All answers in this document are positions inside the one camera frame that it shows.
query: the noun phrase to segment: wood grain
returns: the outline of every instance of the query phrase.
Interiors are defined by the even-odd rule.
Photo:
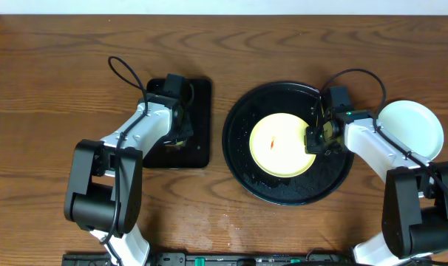
[[[138,224],[154,248],[343,250],[381,230],[384,184],[358,157],[337,191],[303,207],[263,202],[232,177],[224,120],[262,83],[321,86],[343,69],[369,69],[385,82],[388,100],[415,100],[437,114],[445,134],[438,160],[448,160],[448,17],[2,16],[0,265],[59,265],[65,252],[103,250],[65,220],[63,204],[75,144],[110,134],[140,97],[109,70],[109,55],[143,81],[173,72],[214,82],[209,166],[144,171]],[[357,108],[378,106],[370,77],[338,82]]]

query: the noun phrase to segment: black tray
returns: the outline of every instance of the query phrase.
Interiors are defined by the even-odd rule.
[[[153,93],[162,88],[164,78],[154,78],[147,83],[147,91]],[[193,104],[189,116],[193,136],[185,146],[166,146],[157,142],[143,158],[145,168],[205,168],[209,163],[211,144],[211,96],[212,83],[207,78],[189,79],[194,87]]]
[[[244,188],[272,203],[304,205],[326,197],[341,185],[352,166],[350,151],[317,155],[306,172],[290,178],[266,173],[251,156],[248,141],[257,122],[271,114],[288,113],[315,126],[322,119],[322,110],[313,110],[318,100],[318,89],[279,82],[260,86],[237,101],[224,124],[223,151],[231,173]]]

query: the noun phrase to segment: white bowl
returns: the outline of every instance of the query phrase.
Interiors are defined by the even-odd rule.
[[[433,160],[443,148],[439,119],[427,107],[411,100],[387,105],[379,115],[382,126],[412,151]]]

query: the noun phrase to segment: yellow plate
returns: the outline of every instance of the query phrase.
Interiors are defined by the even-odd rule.
[[[295,177],[313,164],[316,155],[305,153],[308,124],[296,115],[264,117],[252,129],[249,146],[255,163],[276,177]]]

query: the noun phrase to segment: black cable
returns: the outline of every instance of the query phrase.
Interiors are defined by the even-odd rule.
[[[130,71],[130,73],[134,76],[134,78],[137,81],[138,85],[128,81],[121,74],[119,74],[115,70],[115,68],[112,66],[112,59],[115,59],[115,60],[121,62]],[[112,224],[111,224],[111,227],[109,229],[109,232],[107,233],[106,237],[104,237],[100,241],[100,244],[101,245],[106,245],[108,247],[108,249],[111,251],[112,255],[117,259],[118,263],[121,264],[121,258],[117,255],[117,253],[115,251],[113,251],[114,249],[112,248],[112,246],[109,243],[109,240],[111,239],[111,237],[114,234],[114,231],[116,230],[117,223],[118,223],[118,218],[119,218],[119,210],[120,210],[120,200],[121,200],[121,195],[120,195],[120,191],[121,191],[121,183],[120,183],[120,177],[121,177],[121,146],[122,146],[122,142],[126,140],[126,136],[129,133],[129,131],[135,125],[137,125],[137,123],[139,123],[147,115],[147,112],[149,110],[149,103],[147,101],[147,92],[146,92],[146,89],[143,87],[142,82],[140,81],[139,77],[135,74],[134,70],[132,70],[132,68],[124,60],[122,60],[122,59],[120,59],[119,57],[116,57],[116,56],[110,56],[107,59],[107,63],[109,65],[109,67],[111,68],[111,70],[121,80],[127,82],[128,84],[132,85],[135,88],[138,88],[142,92],[142,94],[143,94],[143,101],[145,103],[145,109],[143,110],[142,114],[136,120],[134,120],[134,122],[132,122],[123,132],[121,132],[119,134],[119,140],[118,140],[118,143],[117,143],[117,145],[115,147],[115,165],[114,165],[114,167],[115,167],[115,203],[114,203],[114,214],[112,215]]]
[[[380,136],[386,140],[391,146],[393,146],[395,149],[399,150],[404,156],[405,158],[409,158],[411,159],[414,163],[418,164],[420,166],[421,169],[425,170],[427,172],[427,174],[434,179],[436,185],[438,185],[438,187],[447,195],[448,197],[448,188],[446,187],[446,185],[444,185],[444,183],[439,179],[439,177],[437,177],[431,170],[429,167],[425,166],[421,161],[419,161],[418,159],[416,159],[413,155],[411,151],[405,151],[403,150],[402,147],[400,147],[398,144],[396,144],[393,140],[391,140],[386,134],[384,134],[384,132],[381,130],[380,126],[377,126],[377,119],[379,118],[380,112],[383,109],[384,105],[385,105],[385,99],[387,98],[387,90],[385,89],[385,85],[383,84],[383,82],[381,81],[381,79],[379,77],[377,77],[377,75],[373,74],[372,72],[365,70],[365,69],[347,69],[344,70],[342,72],[339,72],[337,74],[335,74],[332,78],[329,79],[329,81],[326,82],[326,84],[322,87],[321,93],[323,94],[326,89],[327,86],[329,86],[329,84],[337,77],[339,77],[342,74],[348,73],[348,72],[363,72],[363,73],[367,73],[368,75],[371,75],[373,78],[375,78],[381,87],[382,90],[382,98],[381,98],[381,103],[380,103],[380,107],[377,110],[376,116],[373,119],[373,128],[375,129],[375,131],[377,133],[380,134]],[[412,261],[414,262],[427,262],[430,263],[432,265],[441,265],[441,266],[448,266],[448,262],[437,262],[437,261],[433,261],[431,259],[426,259],[426,258],[411,258]]]
[[[111,252],[112,256],[114,256],[118,266],[122,266],[122,259],[119,257],[118,253],[115,252],[115,249],[112,247],[111,243],[107,242],[106,246],[109,249],[109,251]]]
[[[324,248],[313,248],[312,250],[310,250],[310,252],[308,252],[308,254],[306,254],[306,257],[305,257],[305,258],[306,258],[306,261],[307,261],[307,262],[309,262],[309,257],[310,257],[311,254],[314,253],[315,250],[326,251]],[[333,255],[331,255],[331,254],[327,254],[327,255],[329,255],[330,260],[331,260],[332,262],[334,262]]]

